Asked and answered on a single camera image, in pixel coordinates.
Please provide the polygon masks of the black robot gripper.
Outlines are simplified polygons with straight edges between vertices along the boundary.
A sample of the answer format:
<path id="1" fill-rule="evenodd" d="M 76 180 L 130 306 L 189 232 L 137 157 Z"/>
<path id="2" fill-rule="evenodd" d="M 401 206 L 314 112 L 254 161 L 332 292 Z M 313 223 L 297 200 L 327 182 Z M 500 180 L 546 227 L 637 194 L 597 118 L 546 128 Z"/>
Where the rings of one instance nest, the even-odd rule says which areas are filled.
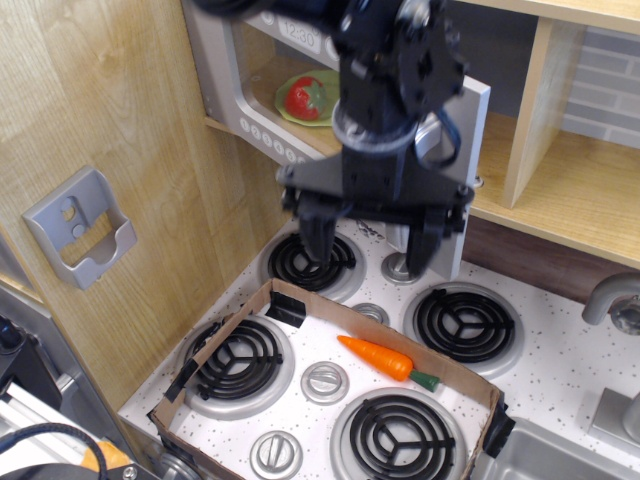
<path id="1" fill-rule="evenodd" d="M 429 116 L 445 138 L 440 157 L 419 153 L 421 120 L 405 120 L 378 133 L 338 103 L 332 127 L 340 152 L 278 171 L 283 207 L 299 220 L 302 242 L 313 261 L 330 261 L 336 223 L 342 217 L 408 227 L 406 265 L 411 276 L 424 273 L 444 235 L 465 229 L 473 189 L 446 173 L 461 153 L 461 131 L 445 108 Z"/>

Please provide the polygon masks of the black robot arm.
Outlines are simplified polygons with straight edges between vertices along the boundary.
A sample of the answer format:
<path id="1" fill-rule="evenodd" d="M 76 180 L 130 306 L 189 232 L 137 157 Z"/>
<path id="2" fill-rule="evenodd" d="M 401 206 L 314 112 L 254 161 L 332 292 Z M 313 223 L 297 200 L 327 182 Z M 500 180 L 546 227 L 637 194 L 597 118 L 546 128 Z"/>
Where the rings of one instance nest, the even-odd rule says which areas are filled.
<path id="1" fill-rule="evenodd" d="M 406 265 L 419 276 L 441 242 L 466 226 L 474 194 L 445 171 L 462 139 L 445 104 L 466 72 L 442 1 L 197 1 L 226 26 L 262 12 L 328 35 L 339 57 L 333 130 L 340 153 L 282 167 L 283 207 L 298 220 L 310 257 L 329 260 L 340 218 L 409 230 Z"/>

